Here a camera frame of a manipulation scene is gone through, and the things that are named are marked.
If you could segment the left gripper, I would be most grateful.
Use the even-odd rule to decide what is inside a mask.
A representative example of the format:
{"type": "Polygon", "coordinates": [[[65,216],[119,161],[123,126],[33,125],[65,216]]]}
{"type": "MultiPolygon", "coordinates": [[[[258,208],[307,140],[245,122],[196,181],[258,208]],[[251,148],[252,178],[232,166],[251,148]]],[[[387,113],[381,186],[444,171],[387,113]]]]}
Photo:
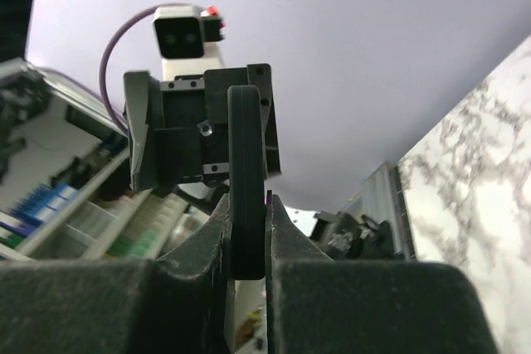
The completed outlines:
{"type": "Polygon", "coordinates": [[[148,71],[130,71],[124,74],[124,94],[132,191],[160,192],[161,183],[203,182],[213,186],[226,180],[228,90],[240,85],[254,85],[259,90],[265,172],[279,176],[269,64],[208,70],[203,75],[179,76],[161,83],[148,71]]]}

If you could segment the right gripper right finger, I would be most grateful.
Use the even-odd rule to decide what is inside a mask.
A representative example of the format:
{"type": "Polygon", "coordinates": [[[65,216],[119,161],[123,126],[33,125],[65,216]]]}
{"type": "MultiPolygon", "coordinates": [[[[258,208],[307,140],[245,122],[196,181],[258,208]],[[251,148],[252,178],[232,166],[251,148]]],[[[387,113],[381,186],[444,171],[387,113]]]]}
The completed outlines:
{"type": "Polygon", "coordinates": [[[269,352],[497,352],[478,294],[459,269],[330,259],[274,194],[265,227],[269,352]]]}

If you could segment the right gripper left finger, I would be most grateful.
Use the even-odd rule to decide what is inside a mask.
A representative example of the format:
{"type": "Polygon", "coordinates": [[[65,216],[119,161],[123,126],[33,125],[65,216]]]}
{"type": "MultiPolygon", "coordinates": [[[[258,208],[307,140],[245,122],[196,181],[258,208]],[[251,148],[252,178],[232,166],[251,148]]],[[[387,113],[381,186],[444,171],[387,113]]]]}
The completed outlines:
{"type": "Polygon", "coordinates": [[[228,353],[228,201],[160,259],[8,261],[4,353],[228,353]]]}

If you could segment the black cased phone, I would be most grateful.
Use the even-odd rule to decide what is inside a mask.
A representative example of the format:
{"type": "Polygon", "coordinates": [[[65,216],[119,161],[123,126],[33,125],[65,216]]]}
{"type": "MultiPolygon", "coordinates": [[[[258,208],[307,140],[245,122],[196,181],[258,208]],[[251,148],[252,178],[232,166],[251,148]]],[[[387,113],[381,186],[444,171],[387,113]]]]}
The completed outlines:
{"type": "Polygon", "coordinates": [[[260,100],[255,86],[232,86],[228,90],[231,271],[233,278],[239,280],[258,280],[265,275],[266,202],[260,100]]]}

